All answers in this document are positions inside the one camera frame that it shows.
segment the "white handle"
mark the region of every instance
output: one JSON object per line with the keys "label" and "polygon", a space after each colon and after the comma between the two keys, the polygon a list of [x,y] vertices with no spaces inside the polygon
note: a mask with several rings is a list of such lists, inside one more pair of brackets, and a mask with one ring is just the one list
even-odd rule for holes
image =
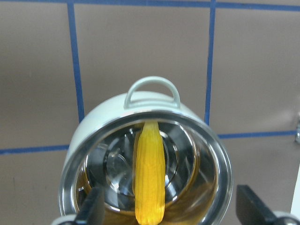
{"label": "white handle", "polygon": [[[149,84],[149,83],[158,83],[161,84],[163,86],[166,86],[173,94],[173,101],[169,102],[169,101],[165,101],[165,100],[159,100],[159,101],[151,101],[149,99],[143,99],[143,100],[139,100],[138,102],[132,102],[131,101],[131,97],[132,94],[139,89],[140,87],[142,87],[143,85]],[[179,97],[179,93],[175,87],[175,85],[170,82],[169,80],[159,77],[159,76],[147,76],[144,77],[138,81],[136,81],[131,88],[129,89],[126,97],[125,97],[125,102],[124,102],[124,109],[129,109],[129,108],[134,108],[134,107],[140,107],[140,106],[147,106],[147,105],[151,105],[151,104],[162,104],[168,107],[175,107],[175,108],[180,108],[180,97]]]}

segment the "yellow corn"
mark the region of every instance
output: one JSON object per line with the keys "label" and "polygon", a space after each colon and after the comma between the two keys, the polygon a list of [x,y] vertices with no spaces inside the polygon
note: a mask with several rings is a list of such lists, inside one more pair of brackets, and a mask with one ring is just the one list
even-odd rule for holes
{"label": "yellow corn", "polygon": [[145,122],[135,163],[135,218],[140,225],[157,225],[165,212],[165,154],[156,121]]}

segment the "gray tile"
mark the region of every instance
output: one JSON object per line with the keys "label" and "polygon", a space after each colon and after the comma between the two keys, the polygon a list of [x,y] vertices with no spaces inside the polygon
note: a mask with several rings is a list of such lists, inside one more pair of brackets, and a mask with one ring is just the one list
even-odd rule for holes
{"label": "gray tile", "polygon": [[0,156],[0,224],[49,225],[60,216],[66,151]]}
{"label": "gray tile", "polygon": [[299,6],[299,0],[217,0],[219,2],[234,2],[234,3],[257,3],[257,4],[272,4],[272,5],[294,5]]}
{"label": "gray tile", "polygon": [[293,136],[223,140],[232,163],[234,191],[222,225],[238,225],[236,185],[249,185],[271,209],[290,212],[300,145]]}
{"label": "gray tile", "polygon": [[75,14],[86,113],[139,78],[158,75],[203,117],[208,8],[75,5]]}
{"label": "gray tile", "polygon": [[0,149],[68,144],[78,124],[66,4],[0,2]]}
{"label": "gray tile", "polygon": [[300,14],[217,9],[211,126],[217,133],[294,130]]}

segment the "pot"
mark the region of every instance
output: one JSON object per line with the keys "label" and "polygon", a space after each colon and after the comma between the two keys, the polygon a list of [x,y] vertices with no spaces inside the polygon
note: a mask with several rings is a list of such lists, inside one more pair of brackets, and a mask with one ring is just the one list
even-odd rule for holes
{"label": "pot", "polygon": [[[166,86],[173,97],[138,91],[146,84]],[[104,224],[137,225],[132,191],[135,136],[147,120],[156,120],[166,162],[165,215],[162,225],[217,225],[232,188],[230,160],[218,136],[180,102],[167,79],[145,77],[128,93],[94,108],[76,129],[64,163],[59,208],[77,213],[92,187],[105,193]]]}

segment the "yellow vegetable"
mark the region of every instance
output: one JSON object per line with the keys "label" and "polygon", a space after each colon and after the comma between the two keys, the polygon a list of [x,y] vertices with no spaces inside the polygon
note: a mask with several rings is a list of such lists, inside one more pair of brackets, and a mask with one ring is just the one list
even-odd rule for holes
{"label": "yellow vegetable", "polygon": [[157,225],[165,212],[165,154],[156,121],[145,122],[135,163],[135,218],[140,225]]}

